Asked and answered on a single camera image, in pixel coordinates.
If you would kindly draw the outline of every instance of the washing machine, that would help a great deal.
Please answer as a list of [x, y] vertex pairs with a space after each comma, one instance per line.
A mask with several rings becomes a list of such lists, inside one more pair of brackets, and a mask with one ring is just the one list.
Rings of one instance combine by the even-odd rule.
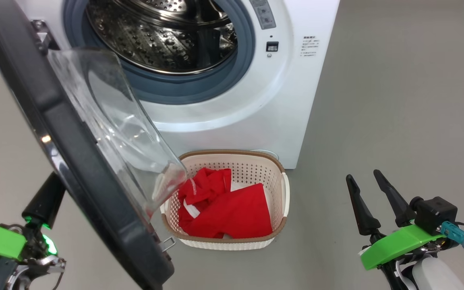
[[296, 167], [339, 0], [17, 2], [60, 49], [116, 52], [175, 154], [260, 150]]

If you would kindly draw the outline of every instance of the blue connector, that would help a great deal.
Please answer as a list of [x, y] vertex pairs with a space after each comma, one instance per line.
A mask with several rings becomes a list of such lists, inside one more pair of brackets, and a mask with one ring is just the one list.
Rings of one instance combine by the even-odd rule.
[[464, 230], [451, 222], [443, 222], [440, 227], [440, 233], [447, 238], [457, 242], [464, 248]]

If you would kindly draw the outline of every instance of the floor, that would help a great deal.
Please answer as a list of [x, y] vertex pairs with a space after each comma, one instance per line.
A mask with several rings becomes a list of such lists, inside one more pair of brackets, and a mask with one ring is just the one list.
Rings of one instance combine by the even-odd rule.
[[[388, 289], [364, 271], [344, 177], [396, 229], [376, 186], [381, 169], [407, 200], [442, 196], [464, 222], [464, 1], [343, 0], [328, 48], [298, 168], [289, 173], [291, 211], [269, 247], [214, 252], [178, 244], [166, 290]], [[51, 168], [0, 77], [0, 222], [20, 211]], [[155, 217], [153, 224], [167, 237]], [[138, 289], [66, 197], [48, 235], [68, 260], [59, 287]], [[464, 283], [464, 250], [440, 257]], [[48, 289], [55, 277], [33, 284]]]

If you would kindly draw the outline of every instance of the red cloth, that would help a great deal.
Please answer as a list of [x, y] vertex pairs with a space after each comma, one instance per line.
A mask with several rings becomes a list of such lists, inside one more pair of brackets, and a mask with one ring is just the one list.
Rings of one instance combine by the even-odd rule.
[[[230, 169], [203, 168], [178, 192], [181, 207], [179, 225], [197, 237], [232, 238], [262, 237], [271, 234], [271, 220], [263, 184], [258, 183], [230, 192]], [[200, 214], [193, 218], [184, 207], [193, 204]]]

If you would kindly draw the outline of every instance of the white plastic basket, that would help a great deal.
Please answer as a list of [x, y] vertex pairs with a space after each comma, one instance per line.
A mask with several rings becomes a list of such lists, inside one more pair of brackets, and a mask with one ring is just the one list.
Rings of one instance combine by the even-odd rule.
[[166, 228], [188, 246], [209, 249], [241, 251], [261, 249], [269, 245], [286, 224], [289, 213], [289, 180], [284, 168], [273, 156], [241, 150], [195, 151], [180, 157], [186, 166], [188, 177], [193, 178], [203, 167], [232, 169], [232, 182], [243, 185], [263, 183], [273, 233], [265, 237], [243, 239], [219, 239], [189, 236], [178, 225], [180, 202], [178, 192], [161, 207]]

